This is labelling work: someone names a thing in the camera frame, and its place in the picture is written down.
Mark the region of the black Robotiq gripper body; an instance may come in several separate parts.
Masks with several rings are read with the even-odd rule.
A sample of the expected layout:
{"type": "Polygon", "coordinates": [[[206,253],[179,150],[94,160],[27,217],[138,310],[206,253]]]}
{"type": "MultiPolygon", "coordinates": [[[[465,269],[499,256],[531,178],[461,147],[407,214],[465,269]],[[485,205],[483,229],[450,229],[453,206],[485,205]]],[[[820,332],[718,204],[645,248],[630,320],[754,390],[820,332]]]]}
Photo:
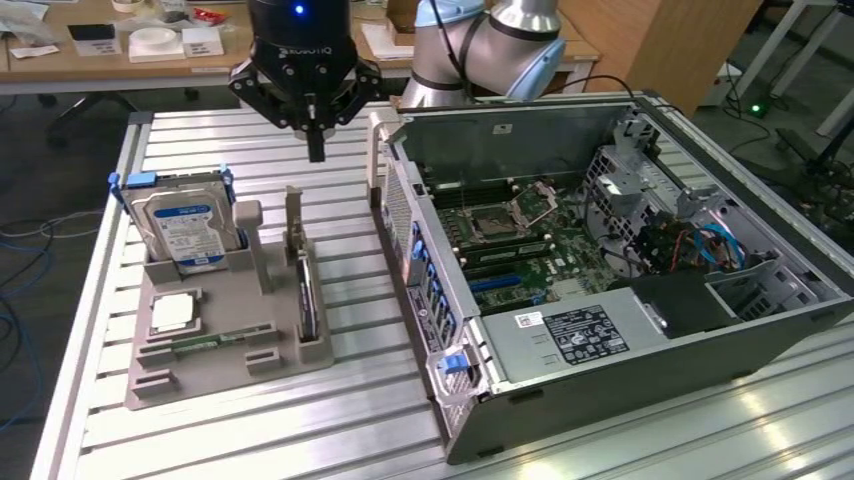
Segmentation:
{"type": "Polygon", "coordinates": [[[253,63],[290,99],[333,105],[357,66],[349,1],[250,1],[253,63]]]}

